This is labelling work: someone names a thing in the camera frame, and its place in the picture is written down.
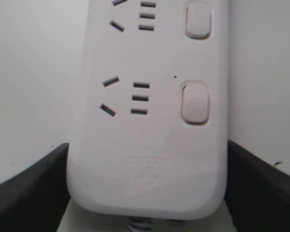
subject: power strip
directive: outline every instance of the power strip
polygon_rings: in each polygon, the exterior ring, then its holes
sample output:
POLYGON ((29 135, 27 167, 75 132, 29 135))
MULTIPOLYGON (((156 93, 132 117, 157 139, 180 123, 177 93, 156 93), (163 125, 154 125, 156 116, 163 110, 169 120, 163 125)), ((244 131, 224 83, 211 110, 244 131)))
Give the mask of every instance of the power strip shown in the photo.
POLYGON ((92 0, 68 155, 94 212, 206 217, 227 175, 227 0, 92 0))

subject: plastic surface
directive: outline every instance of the plastic surface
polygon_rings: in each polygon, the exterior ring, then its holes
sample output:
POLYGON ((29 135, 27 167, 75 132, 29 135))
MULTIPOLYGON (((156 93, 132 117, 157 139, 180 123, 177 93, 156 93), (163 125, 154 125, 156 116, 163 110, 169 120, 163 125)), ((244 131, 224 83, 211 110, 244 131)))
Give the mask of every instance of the plastic surface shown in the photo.
POLYGON ((186 34, 204 39, 211 31, 211 7, 205 2, 192 2, 187 8, 186 34))
POLYGON ((70 194, 83 208, 197 219, 221 204, 228 6, 226 0, 208 3, 211 35, 191 40, 185 31, 188 2, 91 2, 67 166, 70 194), (204 125, 181 118, 182 89, 194 81, 204 83, 210 96, 204 125))
POLYGON ((182 118, 191 124, 205 123, 208 118, 208 91, 204 84, 188 83, 183 88, 182 118))

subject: white background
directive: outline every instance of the white background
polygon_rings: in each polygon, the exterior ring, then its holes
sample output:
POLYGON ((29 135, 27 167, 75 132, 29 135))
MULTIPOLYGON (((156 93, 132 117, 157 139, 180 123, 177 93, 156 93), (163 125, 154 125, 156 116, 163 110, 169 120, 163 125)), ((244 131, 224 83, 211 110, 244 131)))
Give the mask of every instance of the white background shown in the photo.
MULTIPOLYGON (((70 141, 87 7, 0 0, 0 183, 70 141)), ((230 0, 229 62, 229 139, 290 174, 290 0, 230 0)))

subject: vertical socket slot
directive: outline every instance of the vertical socket slot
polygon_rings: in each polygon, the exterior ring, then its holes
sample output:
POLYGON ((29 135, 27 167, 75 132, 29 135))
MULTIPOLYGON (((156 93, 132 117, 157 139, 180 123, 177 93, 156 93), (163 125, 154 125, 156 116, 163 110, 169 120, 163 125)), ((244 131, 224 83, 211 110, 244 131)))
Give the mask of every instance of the vertical socket slot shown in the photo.
POLYGON ((135 88, 149 88, 149 83, 134 82, 133 87, 135 88))
POLYGON ((147 115, 148 110, 131 109, 131 114, 133 114, 133 115, 147 115))
POLYGON ((125 30, 125 28, 123 26, 119 25, 117 22, 115 22, 113 20, 110 22, 110 24, 111 24, 111 26, 113 26, 114 28, 116 28, 117 30, 119 30, 121 32, 123 32, 125 30))
POLYGON ((156 15, 148 13, 140 13, 140 18, 155 19, 156 15))
POLYGON ((112 78, 112 79, 109 79, 109 80, 107 80, 107 81, 104 81, 104 82, 103 82, 103 85, 104 85, 104 87, 108 87, 108 86, 110 86, 110 85, 112 85, 112 84, 117 83, 118 81, 119 81, 119 78, 118 78, 118 76, 116 76, 116 77, 114 77, 114 78, 112 78))
POLYGON ((143 6, 143 7, 156 7, 156 3, 150 2, 150 1, 142 1, 141 6, 143 6))
POLYGON ((155 30, 155 27, 151 25, 139 25, 139 30, 153 31, 155 30))
POLYGON ((109 107, 107 107, 106 105, 102 104, 100 106, 100 108, 105 111, 106 113, 108 113, 110 116, 114 117, 116 115, 115 111, 113 111, 112 109, 110 109, 109 107))
POLYGON ((145 96, 136 96, 133 95, 132 96, 132 101, 139 101, 139 102, 146 102, 149 100, 149 97, 145 97, 145 96))
POLYGON ((121 3, 124 3, 124 2, 126 2, 127 0, 115 0, 115 1, 113 1, 113 5, 114 6, 117 6, 118 4, 121 4, 121 3))

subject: power switch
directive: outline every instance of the power switch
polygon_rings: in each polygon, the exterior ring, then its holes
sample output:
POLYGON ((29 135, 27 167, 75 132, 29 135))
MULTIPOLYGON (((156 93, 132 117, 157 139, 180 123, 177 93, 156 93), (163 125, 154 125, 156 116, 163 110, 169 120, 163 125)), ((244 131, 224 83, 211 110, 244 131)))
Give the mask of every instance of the power switch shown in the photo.
POLYGON ((208 91, 201 83, 189 83, 183 88, 182 119, 189 124, 202 124, 208 119, 208 91))
POLYGON ((205 39, 211 31, 211 8, 205 2, 192 2, 187 8, 186 34, 193 39, 205 39))

